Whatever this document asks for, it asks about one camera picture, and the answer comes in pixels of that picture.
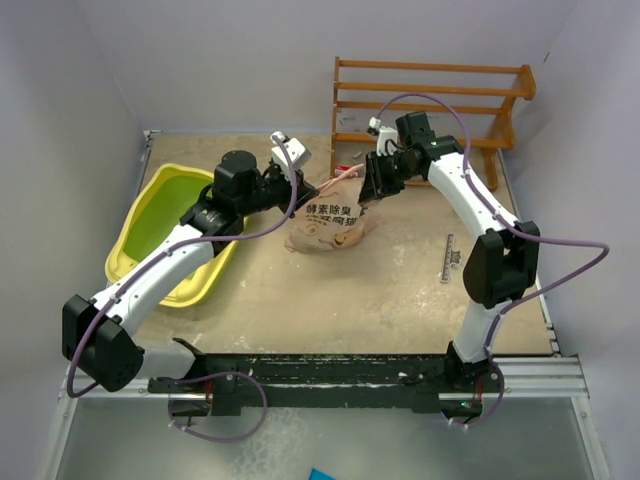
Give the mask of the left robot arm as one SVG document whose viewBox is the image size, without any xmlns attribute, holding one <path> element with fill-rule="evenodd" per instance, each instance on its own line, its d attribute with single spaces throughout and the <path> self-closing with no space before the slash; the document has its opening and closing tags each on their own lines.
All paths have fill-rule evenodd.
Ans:
<svg viewBox="0 0 640 480">
<path fill-rule="evenodd" d="M 318 191 L 304 179 L 310 151 L 297 139 L 271 150 L 265 171 L 244 150 L 223 155 L 213 180 L 180 217 L 169 235 L 121 280 L 86 300 L 71 297 L 62 308 L 63 356 L 72 372 L 82 370 L 109 392 L 123 389 L 137 377 L 170 377 L 184 392 L 202 387 L 204 365 L 195 350 L 172 342 L 174 354 L 154 355 L 133 336 L 151 311 L 182 280 L 244 240 L 246 217 L 279 208 L 291 217 Z"/>
</svg>

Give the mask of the pink cat litter bag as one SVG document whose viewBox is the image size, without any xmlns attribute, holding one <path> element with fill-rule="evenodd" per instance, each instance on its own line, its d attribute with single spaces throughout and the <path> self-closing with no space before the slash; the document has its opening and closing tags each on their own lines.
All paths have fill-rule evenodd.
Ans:
<svg viewBox="0 0 640 480">
<path fill-rule="evenodd" d="M 360 163 L 320 185 L 319 194 L 295 212 L 285 248 L 298 253 L 343 250 L 374 230 L 376 214 L 359 203 L 364 173 Z"/>
</svg>

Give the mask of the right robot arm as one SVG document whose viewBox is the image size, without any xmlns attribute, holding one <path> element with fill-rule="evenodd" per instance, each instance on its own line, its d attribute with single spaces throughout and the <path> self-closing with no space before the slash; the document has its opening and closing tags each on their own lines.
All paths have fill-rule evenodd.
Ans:
<svg viewBox="0 0 640 480">
<path fill-rule="evenodd" d="M 367 132 L 376 148 L 366 155 L 358 202 L 397 195 L 420 176 L 449 202 L 474 241 L 463 270 L 470 303 L 452 342 L 458 358 L 444 369 L 452 389 L 467 391 L 480 379 L 477 363 L 488 358 L 495 317 L 535 282 L 539 246 L 519 235 L 537 236 L 539 229 L 502 208 L 465 160 L 460 143 L 451 135 L 438 137 L 426 114 L 399 117 L 394 128 L 372 117 Z"/>
</svg>

